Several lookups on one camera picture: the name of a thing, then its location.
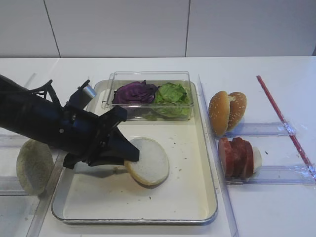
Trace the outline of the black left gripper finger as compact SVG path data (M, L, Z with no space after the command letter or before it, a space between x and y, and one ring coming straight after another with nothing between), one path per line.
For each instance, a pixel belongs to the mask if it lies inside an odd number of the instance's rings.
M63 161L63 167L68 169L74 169L78 162L87 163L89 166L99 166L99 165L124 165L124 159L116 158L111 156L96 157L96 158L83 158L81 156L76 156L68 153Z
M138 162L140 151L116 127L108 136L101 152L101 162Z

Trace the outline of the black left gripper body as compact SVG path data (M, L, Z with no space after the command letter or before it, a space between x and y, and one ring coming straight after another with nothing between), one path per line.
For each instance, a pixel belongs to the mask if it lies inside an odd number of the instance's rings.
M65 145L69 152L83 158L105 150L117 126L126 121L127 110L114 106L98 116L84 108L96 96L86 80L70 96L63 107Z

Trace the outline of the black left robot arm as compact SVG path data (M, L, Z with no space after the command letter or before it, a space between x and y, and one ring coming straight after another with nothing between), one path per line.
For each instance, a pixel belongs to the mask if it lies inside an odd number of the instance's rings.
M26 89L0 77L0 126L67 152L63 166L78 162L89 166L137 162L140 151L118 129L126 121L126 109L115 106L98 116L84 110L95 96L85 81L62 106L49 80Z

